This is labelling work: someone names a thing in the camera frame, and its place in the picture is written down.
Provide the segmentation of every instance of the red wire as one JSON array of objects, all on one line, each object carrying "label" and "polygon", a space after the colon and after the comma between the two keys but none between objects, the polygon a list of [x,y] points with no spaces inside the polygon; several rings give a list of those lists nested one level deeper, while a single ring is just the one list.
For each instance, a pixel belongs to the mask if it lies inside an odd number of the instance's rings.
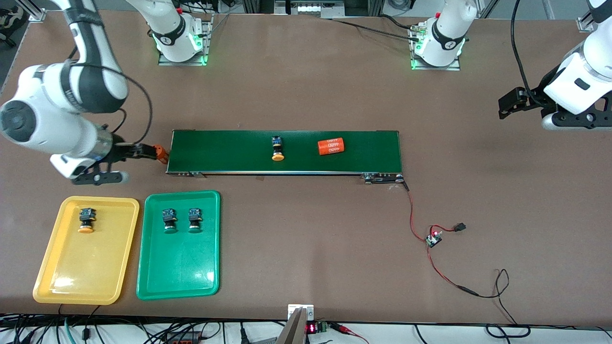
[{"label": "red wire", "polygon": [[431,227],[432,227],[432,228],[433,228],[433,227],[437,227],[437,228],[440,228],[441,230],[443,230],[443,231],[447,231],[447,232],[454,232],[454,231],[455,231],[455,230],[453,230],[453,229],[448,229],[448,228],[446,228],[446,227],[442,227],[441,225],[431,225]]},{"label": "red wire", "polygon": [[418,240],[425,242],[425,239],[420,237],[417,232],[414,231],[414,200],[412,199],[412,193],[410,191],[408,192],[408,198],[410,199],[410,230]]},{"label": "red wire", "polygon": [[365,342],[366,342],[366,343],[370,344],[370,342],[368,342],[368,340],[367,340],[367,339],[365,339],[365,338],[361,337],[360,335],[356,334],[356,333],[355,333],[355,332],[353,332],[353,331],[351,331],[351,333],[349,333],[349,335],[355,336],[355,337],[357,337],[357,338],[361,338],[361,339],[365,340]]},{"label": "red wire", "polygon": [[429,258],[429,262],[431,263],[431,266],[433,267],[433,269],[438,273],[438,275],[440,275],[440,277],[442,277],[445,281],[449,282],[450,284],[452,284],[453,286],[457,286],[456,284],[453,283],[453,281],[449,280],[442,272],[440,272],[440,270],[438,270],[438,268],[436,267],[436,265],[433,263],[433,259],[431,258],[431,253],[429,252],[429,246],[427,247],[427,258]]}]

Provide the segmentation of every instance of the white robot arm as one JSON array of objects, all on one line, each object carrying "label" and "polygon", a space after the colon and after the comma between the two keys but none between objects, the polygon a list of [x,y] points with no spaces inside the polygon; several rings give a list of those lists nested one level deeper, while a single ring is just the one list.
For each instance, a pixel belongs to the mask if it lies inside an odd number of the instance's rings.
[{"label": "white robot arm", "polygon": [[187,13],[178,14],[170,0],[126,1],[147,21],[157,49],[168,60],[184,62],[203,49],[202,19]]},{"label": "white robot arm", "polygon": [[[596,29],[531,92],[499,99],[499,118],[543,106],[547,130],[612,130],[612,0],[588,0]],[[602,99],[603,106],[596,103]]]},{"label": "white robot arm", "polygon": [[419,23],[425,30],[416,34],[420,44],[414,53],[435,67],[450,65],[461,53],[465,34],[476,15],[474,0],[446,0],[439,15]]},{"label": "white robot arm", "polygon": [[[127,83],[108,70],[121,72],[93,1],[54,2],[64,11],[80,59],[77,64],[66,61],[23,70],[15,96],[0,107],[2,134],[16,144],[52,154],[54,167],[76,184],[125,181],[125,174],[111,172],[110,165],[126,157],[155,159],[155,149],[125,144],[80,116],[117,111],[127,97]],[[108,164],[107,174],[99,170],[101,162]]]}]

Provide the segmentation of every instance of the green conveyor belt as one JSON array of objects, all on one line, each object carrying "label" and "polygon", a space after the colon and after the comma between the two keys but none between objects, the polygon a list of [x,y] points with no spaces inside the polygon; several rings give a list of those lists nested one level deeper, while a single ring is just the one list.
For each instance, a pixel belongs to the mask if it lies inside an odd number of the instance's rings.
[{"label": "green conveyor belt", "polygon": [[[272,160],[272,137],[283,155]],[[317,142],[342,137],[345,151],[319,155]],[[169,174],[401,174],[397,131],[175,130]]]}]

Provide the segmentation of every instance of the yellow tray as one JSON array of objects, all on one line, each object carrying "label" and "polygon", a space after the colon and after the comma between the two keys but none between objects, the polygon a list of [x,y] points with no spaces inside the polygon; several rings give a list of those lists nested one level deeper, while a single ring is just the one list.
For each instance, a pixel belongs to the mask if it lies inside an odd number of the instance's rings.
[{"label": "yellow tray", "polygon": [[[79,212],[94,208],[93,233]],[[45,304],[110,305],[119,298],[140,205],[131,198],[72,196],[59,208],[34,291]]]}]

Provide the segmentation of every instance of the brown table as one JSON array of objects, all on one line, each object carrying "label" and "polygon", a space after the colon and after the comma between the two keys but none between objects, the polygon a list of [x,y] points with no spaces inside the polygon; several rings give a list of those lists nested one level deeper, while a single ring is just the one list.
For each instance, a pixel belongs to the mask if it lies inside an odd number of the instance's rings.
[{"label": "brown table", "polygon": [[[609,133],[546,132],[539,113],[500,121],[497,99],[520,85],[509,22],[477,20],[461,72],[410,70],[407,43],[308,16],[236,15],[215,32],[207,67],[158,67],[136,12],[102,12],[124,71],[154,99],[146,142],[172,129],[399,130],[415,221],[465,222],[433,250],[454,282],[492,291],[510,273],[504,304],[521,323],[612,325],[612,143]],[[379,18],[360,24],[401,33]],[[518,46],[533,86],[584,39],[571,21],[520,21]],[[21,70],[63,61],[73,47],[60,13],[32,24],[2,95]],[[131,87],[119,132],[132,140],[146,102]],[[119,116],[88,116],[115,125]],[[215,189],[222,195],[221,287],[212,297],[136,298],[140,231],[120,299],[99,313],[276,318],[289,303],[346,321],[503,322],[494,301],[450,286],[408,228],[400,185],[351,177],[177,178],[152,161],[116,168],[126,185],[75,187],[48,156],[0,145],[0,312],[54,313],[31,296],[62,200]],[[66,306],[88,313],[93,307]]]}]

